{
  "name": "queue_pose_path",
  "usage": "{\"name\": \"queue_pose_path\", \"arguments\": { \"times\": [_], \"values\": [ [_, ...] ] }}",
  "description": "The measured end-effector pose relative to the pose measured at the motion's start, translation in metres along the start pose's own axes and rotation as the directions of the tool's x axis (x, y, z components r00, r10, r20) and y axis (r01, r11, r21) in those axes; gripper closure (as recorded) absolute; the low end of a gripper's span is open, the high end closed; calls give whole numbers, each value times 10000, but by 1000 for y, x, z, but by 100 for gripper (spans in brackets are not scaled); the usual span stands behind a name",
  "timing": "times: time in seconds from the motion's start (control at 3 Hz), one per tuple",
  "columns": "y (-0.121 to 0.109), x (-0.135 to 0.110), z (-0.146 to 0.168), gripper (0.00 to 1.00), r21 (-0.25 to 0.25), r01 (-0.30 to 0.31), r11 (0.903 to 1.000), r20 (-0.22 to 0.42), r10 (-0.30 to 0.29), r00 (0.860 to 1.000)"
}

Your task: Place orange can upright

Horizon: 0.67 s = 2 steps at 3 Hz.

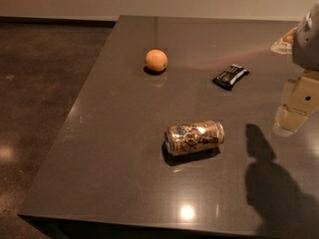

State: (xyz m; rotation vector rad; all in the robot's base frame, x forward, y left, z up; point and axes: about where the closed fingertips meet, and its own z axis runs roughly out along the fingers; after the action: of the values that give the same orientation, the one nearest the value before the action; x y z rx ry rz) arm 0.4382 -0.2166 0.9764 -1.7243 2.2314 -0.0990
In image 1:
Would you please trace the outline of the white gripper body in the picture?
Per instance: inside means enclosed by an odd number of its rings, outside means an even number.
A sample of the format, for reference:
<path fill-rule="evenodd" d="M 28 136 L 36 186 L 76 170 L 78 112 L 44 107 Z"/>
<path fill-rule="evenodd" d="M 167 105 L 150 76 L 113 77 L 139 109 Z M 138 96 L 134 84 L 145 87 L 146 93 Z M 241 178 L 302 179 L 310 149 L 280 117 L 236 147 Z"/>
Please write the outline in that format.
<path fill-rule="evenodd" d="M 319 1 L 298 23 L 293 39 L 292 59 L 306 70 L 319 70 Z"/>

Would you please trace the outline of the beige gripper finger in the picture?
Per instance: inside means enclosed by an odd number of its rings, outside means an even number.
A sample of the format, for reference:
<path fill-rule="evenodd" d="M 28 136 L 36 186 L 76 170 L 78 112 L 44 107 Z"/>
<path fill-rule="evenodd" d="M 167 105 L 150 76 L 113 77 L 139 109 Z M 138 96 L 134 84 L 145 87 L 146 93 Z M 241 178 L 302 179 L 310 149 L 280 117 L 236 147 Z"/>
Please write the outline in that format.
<path fill-rule="evenodd" d="M 279 55 L 291 55 L 296 31 L 296 27 L 289 30 L 285 35 L 273 43 L 271 51 Z"/>
<path fill-rule="evenodd" d="M 274 132 L 290 136 L 319 109 L 319 72 L 304 71 L 298 79 L 284 85 L 281 106 L 274 120 Z"/>

